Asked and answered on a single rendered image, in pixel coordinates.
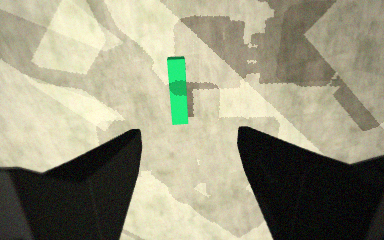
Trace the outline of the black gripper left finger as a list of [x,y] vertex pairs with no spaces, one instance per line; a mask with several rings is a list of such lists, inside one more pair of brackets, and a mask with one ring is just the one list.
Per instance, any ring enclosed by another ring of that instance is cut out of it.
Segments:
[[120,240],[141,153],[131,129],[43,173],[0,167],[0,240]]

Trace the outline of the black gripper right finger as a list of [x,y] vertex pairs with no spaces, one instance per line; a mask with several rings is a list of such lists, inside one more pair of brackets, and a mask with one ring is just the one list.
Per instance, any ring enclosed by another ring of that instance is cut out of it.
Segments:
[[347,164],[248,126],[244,172],[273,240],[382,240],[384,155]]

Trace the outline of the green rectangular post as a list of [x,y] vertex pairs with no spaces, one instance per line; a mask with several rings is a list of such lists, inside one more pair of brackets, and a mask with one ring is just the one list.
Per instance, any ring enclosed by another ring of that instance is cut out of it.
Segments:
[[172,125],[188,124],[184,56],[167,57]]

